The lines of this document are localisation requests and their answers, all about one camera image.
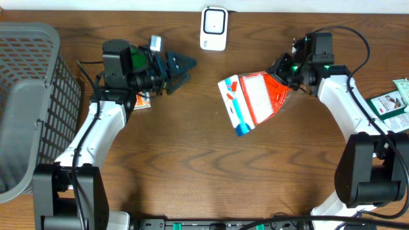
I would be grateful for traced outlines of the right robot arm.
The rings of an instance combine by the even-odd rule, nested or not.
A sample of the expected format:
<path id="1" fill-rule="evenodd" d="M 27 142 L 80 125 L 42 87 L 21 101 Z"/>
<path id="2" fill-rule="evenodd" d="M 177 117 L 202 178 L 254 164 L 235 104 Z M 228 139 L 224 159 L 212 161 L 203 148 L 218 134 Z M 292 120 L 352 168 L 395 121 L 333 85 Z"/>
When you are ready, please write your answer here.
<path id="1" fill-rule="evenodd" d="M 374 209 L 408 200 L 408 136 L 395 133 L 371 110 L 356 87 L 353 72 L 337 65 L 332 34 L 319 29 L 293 43 L 267 70 L 275 80 L 297 91 L 308 86 L 333 115 L 346 140 L 334 175 L 334 192 L 313 208 L 302 227 L 310 229 L 372 228 L 363 215 L 391 220 L 396 214 Z"/>

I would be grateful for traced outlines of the green grip gloves package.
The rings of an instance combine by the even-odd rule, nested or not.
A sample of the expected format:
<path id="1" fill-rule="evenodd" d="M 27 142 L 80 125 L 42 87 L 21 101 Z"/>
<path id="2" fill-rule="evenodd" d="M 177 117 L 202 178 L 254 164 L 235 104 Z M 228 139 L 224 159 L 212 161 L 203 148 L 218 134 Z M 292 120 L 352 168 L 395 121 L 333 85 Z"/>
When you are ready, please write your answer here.
<path id="1" fill-rule="evenodd" d="M 407 104 L 398 90 L 369 98 L 366 102 L 393 132 L 408 131 L 408 113 L 405 112 Z"/>

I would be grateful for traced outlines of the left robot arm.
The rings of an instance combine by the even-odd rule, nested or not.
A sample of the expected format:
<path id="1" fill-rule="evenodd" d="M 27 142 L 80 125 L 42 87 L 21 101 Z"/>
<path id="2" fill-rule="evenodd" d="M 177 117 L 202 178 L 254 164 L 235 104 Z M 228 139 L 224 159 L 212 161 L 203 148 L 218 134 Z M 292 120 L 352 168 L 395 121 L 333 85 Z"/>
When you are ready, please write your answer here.
<path id="1" fill-rule="evenodd" d="M 162 40 L 147 45 L 108 40 L 104 69 L 91 81 L 88 115 L 64 152 L 33 172 L 37 229 L 136 229 L 131 214 L 110 209 L 101 176 L 114 139 L 129 121 L 138 96 L 171 94 L 190 79 L 194 58 L 162 52 Z"/>

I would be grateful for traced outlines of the green lid white jar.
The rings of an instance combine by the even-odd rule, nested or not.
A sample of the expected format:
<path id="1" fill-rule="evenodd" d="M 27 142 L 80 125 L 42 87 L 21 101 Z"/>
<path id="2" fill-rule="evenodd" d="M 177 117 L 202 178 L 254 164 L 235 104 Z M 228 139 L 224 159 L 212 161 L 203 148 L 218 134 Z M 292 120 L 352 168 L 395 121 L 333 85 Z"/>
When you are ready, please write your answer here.
<path id="1" fill-rule="evenodd" d="M 143 48 L 136 47 L 132 45 L 131 50 L 131 59 L 134 73 L 140 73 L 148 69 L 148 55 L 147 51 Z"/>

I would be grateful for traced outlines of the orange snack box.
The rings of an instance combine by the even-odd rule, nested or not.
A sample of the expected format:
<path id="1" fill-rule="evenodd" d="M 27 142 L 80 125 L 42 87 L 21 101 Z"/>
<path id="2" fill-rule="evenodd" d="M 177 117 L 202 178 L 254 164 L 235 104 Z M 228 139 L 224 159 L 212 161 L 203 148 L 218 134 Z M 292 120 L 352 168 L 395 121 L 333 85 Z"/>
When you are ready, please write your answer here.
<path id="1" fill-rule="evenodd" d="M 139 109 L 147 109 L 151 107 L 151 100 L 150 100 L 150 93 L 138 93 L 136 95 L 136 102 L 134 106 L 134 110 L 139 110 Z"/>

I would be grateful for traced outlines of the pale green wipes packet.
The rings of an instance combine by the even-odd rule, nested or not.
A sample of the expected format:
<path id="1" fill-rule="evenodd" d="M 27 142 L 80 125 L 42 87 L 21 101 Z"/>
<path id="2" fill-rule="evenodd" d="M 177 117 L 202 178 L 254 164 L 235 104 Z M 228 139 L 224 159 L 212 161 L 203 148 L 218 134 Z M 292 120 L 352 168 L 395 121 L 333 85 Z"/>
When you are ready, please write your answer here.
<path id="1" fill-rule="evenodd" d="M 398 91 L 400 92 L 403 100 L 405 101 L 406 107 L 405 112 L 409 112 L 409 83 L 408 79 L 398 79 L 393 80 L 393 83 L 396 85 Z"/>

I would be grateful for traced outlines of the red dustpan brush package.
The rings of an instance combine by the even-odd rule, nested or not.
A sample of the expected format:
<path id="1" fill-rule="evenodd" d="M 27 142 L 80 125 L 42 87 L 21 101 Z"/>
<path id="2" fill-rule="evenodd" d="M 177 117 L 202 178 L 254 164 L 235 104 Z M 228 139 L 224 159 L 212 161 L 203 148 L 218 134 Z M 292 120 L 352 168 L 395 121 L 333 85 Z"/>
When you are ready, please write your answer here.
<path id="1" fill-rule="evenodd" d="M 298 92 L 266 72 L 232 75 L 217 83 L 237 136 L 279 117 L 296 104 Z"/>

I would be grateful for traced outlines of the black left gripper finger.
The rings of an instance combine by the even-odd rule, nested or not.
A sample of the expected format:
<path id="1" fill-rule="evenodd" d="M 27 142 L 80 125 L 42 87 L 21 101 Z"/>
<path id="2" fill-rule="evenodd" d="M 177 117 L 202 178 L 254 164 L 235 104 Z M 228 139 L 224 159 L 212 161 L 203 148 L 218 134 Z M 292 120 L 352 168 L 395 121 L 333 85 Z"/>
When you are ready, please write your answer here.
<path id="1" fill-rule="evenodd" d="M 172 77 L 187 73 L 197 65 L 197 61 L 194 58 L 173 51 L 166 51 L 165 57 L 168 72 Z"/>
<path id="2" fill-rule="evenodd" d="M 166 87 L 165 87 L 166 93 L 168 95 L 174 93 L 178 88 L 183 86 L 189 80 L 190 80 L 189 73 L 183 73 L 183 74 L 179 74 L 179 75 L 171 77 L 166 82 Z"/>

